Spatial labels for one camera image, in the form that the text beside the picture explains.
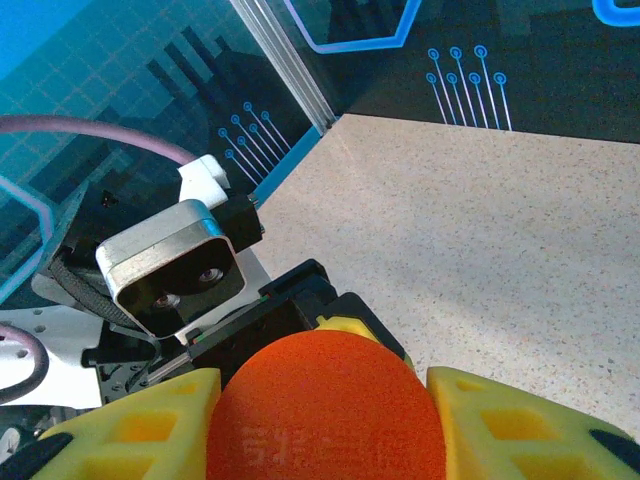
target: orange sphere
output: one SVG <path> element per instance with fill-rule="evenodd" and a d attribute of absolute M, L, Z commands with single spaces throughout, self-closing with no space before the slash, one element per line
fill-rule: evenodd
<path fill-rule="evenodd" d="M 255 354 L 222 392 L 207 478 L 444 480 L 440 419 L 387 348 L 345 332 L 290 335 Z"/>

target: white floor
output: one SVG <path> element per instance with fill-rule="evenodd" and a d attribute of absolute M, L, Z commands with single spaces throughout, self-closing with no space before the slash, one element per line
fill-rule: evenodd
<path fill-rule="evenodd" d="M 640 146 L 344 116 L 260 209 L 404 345 L 640 436 Z"/>

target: glass panel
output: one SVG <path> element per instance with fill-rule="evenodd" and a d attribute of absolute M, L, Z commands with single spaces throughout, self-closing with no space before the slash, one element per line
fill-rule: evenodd
<path fill-rule="evenodd" d="M 273 1 L 340 113 L 624 142 L 640 142 L 638 5 Z"/>
<path fill-rule="evenodd" d="M 264 187 L 274 166 L 283 165 L 281 179 L 318 139 L 227 0 L 2 4 L 0 114 L 72 115 L 154 134 L 213 154 L 239 193 Z M 94 137 L 0 135 L 0 152 L 0 303 L 33 271 L 42 234 L 83 182 L 162 202 L 179 181 L 170 160 Z M 21 289 L 3 308 L 38 302 Z"/>

